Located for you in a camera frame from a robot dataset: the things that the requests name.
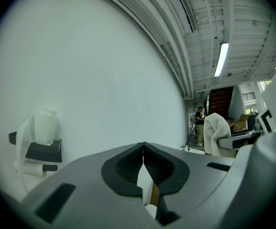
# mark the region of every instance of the paper towel holder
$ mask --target paper towel holder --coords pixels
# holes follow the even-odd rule
[[[17,132],[9,133],[9,142],[16,145]],[[46,162],[62,162],[62,140],[54,141],[52,145],[31,143],[25,156],[28,159],[35,159]]]

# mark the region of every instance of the toilet paper roll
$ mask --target toilet paper roll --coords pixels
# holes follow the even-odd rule
[[[56,111],[43,108],[34,114],[34,138],[35,142],[43,145],[51,145],[57,124]]]
[[[25,161],[21,166],[21,172],[27,175],[45,177],[47,172],[42,170],[42,166],[43,164]],[[19,172],[16,160],[14,160],[14,168],[16,172]]]

